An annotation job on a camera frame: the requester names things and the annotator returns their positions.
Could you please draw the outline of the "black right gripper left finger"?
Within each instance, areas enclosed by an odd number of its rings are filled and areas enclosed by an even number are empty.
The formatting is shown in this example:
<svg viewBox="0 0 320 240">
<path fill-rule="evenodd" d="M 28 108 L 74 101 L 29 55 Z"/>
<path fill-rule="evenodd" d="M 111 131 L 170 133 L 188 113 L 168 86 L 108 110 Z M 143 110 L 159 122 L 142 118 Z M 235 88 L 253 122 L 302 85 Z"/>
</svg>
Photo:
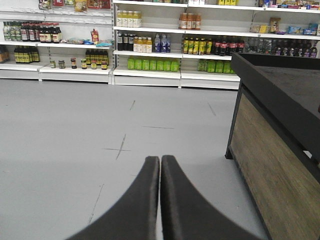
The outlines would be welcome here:
<svg viewBox="0 0 320 240">
<path fill-rule="evenodd" d="M 155 240 L 160 160 L 148 156 L 120 199 L 70 240 Z"/>
</svg>

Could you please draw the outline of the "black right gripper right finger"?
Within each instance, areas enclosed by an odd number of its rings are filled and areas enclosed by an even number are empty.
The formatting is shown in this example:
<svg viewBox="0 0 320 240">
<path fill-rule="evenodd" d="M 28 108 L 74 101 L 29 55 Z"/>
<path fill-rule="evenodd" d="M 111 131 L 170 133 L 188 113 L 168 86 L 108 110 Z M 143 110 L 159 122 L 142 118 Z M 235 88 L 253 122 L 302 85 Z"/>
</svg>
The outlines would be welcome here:
<svg viewBox="0 0 320 240">
<path fill-rule="evenodd" d="M 173 155 L 161 158 L 160 208 L 165 240 L 257 239 L 213 207 Z"/>
</svg>

